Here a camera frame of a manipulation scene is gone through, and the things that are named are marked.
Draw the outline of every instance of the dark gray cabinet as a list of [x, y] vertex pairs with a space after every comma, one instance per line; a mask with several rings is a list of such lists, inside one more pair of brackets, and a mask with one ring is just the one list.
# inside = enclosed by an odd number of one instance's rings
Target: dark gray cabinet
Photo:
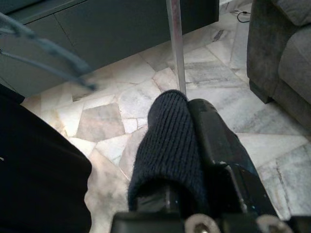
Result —
[[[54, 15], [41, 18], [27, 24], [39, 36], [52, 40], [74, 52], [68, 38]], [[16, 38], [11, 35], [0, 35], [1, 48], [9, 53], [20, 55], [32, 60], [40, 61], [66, 72], [71, 72], [64, 61], [51, 57], [40, 47], [27, 39]], [[63, 80], [39, 68], [0, 56], [0, 76], [18, 93], [28, 97], [56, 86]]]
[[[218, 20], [218, 0], [180, 0], [183, 33]], [[93, 68], [170, 39], [166, 0], [88, 0], [55, 13]]]
[[[183, 33], [218, 20], [219, 0], [180, 0]], [[10, 15], [97, 69], [170, 39], [166, 0], [43, 0]], [[0, 35], [0, 48], [71, 72], [31, 41]], [[64, 80], [0, 56], [0, 77], [28, 97]]]

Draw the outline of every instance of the navy knit sock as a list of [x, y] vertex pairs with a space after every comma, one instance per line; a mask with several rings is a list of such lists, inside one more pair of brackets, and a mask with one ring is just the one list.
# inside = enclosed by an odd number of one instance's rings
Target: navy knit sock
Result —
[[128, 190], [130, 210], [135, 210], [139, 188], [155, 179], [180, 184], [191, 193], [200, 210], [207, 208], [203, 172], [187, 98], [176, 90], [160, 95], [149, 111], [148, 132], [138, 148]]

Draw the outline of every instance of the marble floor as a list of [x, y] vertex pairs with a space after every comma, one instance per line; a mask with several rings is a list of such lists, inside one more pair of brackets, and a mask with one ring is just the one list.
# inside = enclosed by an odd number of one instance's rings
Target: marble floor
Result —
[[[210, 101], [237, 133], [281, 218], [311, 214], [311, 133], [277, 103], [263, 104], [249, 90], [249, 24], [238, 23], [236, 15], [250, 11], [250, 5], [225, 2], [219, 22], [184, 35], [188, 98]], [[126, 190], [148, 110], [160, 93], [177, 88], [170, 42], [96, 70], [89, 80], [97, 84], [96, 92], [65, 83], [22, 105], [93, 164], [85, 198], [91, 232], [107, 233], [113, 214], [127, 208]]]

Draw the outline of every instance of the metal pole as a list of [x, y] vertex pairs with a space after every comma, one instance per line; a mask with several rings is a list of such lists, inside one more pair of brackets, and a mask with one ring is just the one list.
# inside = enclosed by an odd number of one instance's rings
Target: metal pole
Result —
[[180, 2], [179, 0], [166, 0], [169, 18], [172, 51], [175, 60], [175, 72], [179, 90], [186, 94], [184, 47], [181, 31]]

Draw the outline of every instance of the black trousers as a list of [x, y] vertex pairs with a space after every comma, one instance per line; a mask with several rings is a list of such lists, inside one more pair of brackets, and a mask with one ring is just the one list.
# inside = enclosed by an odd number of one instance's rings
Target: black trousers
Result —
[[91, 164], [0, 86], [0, 232], [87, 233]]

